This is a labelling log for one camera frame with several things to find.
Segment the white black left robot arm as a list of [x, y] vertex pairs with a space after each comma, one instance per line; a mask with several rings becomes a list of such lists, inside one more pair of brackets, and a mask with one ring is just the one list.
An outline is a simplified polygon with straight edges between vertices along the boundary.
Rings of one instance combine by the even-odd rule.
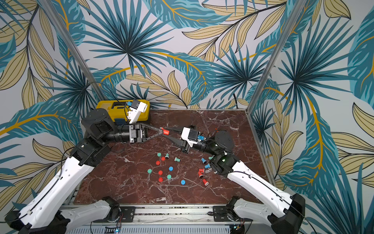
[[60, 208], [78, 184], [111, 152], [110, 142], [142, 143], [161, 136], [163, 130], [148, 124], [115, 125], [107, 110], [92, 110], [81, 123], [86, 135], [71, 151], [61, 170], [20, 211], [9, 212], [4, 222], [20, 234], [65, 234], [97, 220], [118, 222], [119, 203], [110, 197], [91, 205]]

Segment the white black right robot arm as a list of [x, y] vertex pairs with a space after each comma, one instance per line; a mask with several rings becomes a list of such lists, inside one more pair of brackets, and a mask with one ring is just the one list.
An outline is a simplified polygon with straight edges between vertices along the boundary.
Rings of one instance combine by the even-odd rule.
[[233, 153], [234, 140], [226, 130], [204, 137], [195, 129], [164, 128], [164, 137], [182, 152], [191, 149], [212, 155], [209, 166], [218, 175], [233, 181], [254, 195], [261, 204], [233, 197], [216, 215], [231, 221], [253, 220], [268, 225], [277, 234], [297, 234], [305, 216], [305, 199], [278, 189], [249, 169]]

